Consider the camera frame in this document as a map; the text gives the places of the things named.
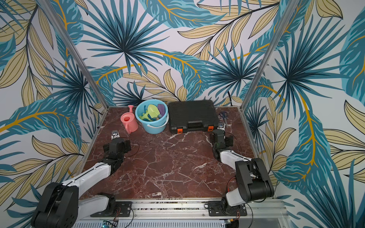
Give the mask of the pink plastic watering can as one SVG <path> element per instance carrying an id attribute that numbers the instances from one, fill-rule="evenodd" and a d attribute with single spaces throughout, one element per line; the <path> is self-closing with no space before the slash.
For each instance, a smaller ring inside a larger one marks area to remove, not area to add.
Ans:
<path id="1" fill-rule="evenodd" d="M 136 120 L 136 116 L 133 112 L 133 107 L 134 107 L 133 105 L 129 105 L 128 106 L 129 111 L 122 114 L 120 117 L 120 120 L 128 134 L 131 134 L 131 133 L 137 131 L 139 128 L 138 122 Z"/>

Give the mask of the green trowel wooden handle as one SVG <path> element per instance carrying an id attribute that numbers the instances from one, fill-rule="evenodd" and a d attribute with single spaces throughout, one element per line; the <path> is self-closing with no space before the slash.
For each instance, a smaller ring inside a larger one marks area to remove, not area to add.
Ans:
<path id="1" fill-rule="evenodd" d="M 160 115 L 160 111 L 158 109 L 157 106 L 150 104 L 148 105 L 147 109 L 145 110 L 145 112 L 143 113 L 143 115 L 140 116 L 140 119 L 145 120 L 145 121 L 156 121 L 157 118 Z"/>

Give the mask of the purple shovel pink handle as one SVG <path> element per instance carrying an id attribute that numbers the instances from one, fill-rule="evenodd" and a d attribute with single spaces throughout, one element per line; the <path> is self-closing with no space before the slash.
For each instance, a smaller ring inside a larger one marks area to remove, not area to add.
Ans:
<path id="1" fill-rule="evenodd" d="M 165 109 L 164 104 L 158 104 L 157 108 L 158 108 L 158 111 L 160 112 L 159 118 L 163 117 L 166 113 L 166 109 Z"/>

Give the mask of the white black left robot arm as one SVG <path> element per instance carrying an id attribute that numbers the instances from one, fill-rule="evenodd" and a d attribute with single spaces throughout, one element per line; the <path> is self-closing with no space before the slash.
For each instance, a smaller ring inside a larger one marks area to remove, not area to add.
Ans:
<path id="1" fill-rule="evenodd" d="M 49 184 L 31 218 L 34 228 L 71 228 L 91 215 L 112 216 L 118 212 L 114 195 L 100 193 L 92 198 L 80 197 L 91 187 L 114 174 L 131 151 L 125 138 L 114 138 L 103 146 L 104 157 L 93 167 L 62 183 Z"/>

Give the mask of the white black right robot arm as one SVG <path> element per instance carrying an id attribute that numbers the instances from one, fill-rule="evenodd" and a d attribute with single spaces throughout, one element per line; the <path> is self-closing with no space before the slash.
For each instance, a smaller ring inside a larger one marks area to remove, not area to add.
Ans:
<path id="1" fill-rule="evenodd" d="M 213 130 L 210 140 L 215 159 L 236 171 L 237 188 L 223 196 L 223 207 L 233 208 L 274 196 L 274 187 L 262 159 L 236 153 L 231 149 L 234 137 L 227 137 L 223 130 Z"/>

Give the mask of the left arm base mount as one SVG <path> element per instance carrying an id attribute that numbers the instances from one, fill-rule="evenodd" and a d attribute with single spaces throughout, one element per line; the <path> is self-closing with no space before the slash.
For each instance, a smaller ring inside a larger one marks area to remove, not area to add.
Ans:
<path id="1" fill-rule="evenodd" d="M 97 211 L 90 215 L 92 218 L 106 218 L 106 217 L 129 217 L 132 210 L 131 201 L 117 201 L 115 195 L 108 193 L 99 193 L 96 196 L 103 196 L 107 198 L 107 206 L 103 211 Z"/>

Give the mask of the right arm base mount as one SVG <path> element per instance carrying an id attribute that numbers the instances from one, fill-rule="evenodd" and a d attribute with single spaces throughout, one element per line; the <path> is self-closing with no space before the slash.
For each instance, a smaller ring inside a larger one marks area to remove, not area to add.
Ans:
<path id="1" fill-rule="evenodd" d="M 210 217 L 241 217 L 247 216 L 245 204 L 230 206 L 227 202 L 208 201 L 204 208 L 208 210 Z"/>

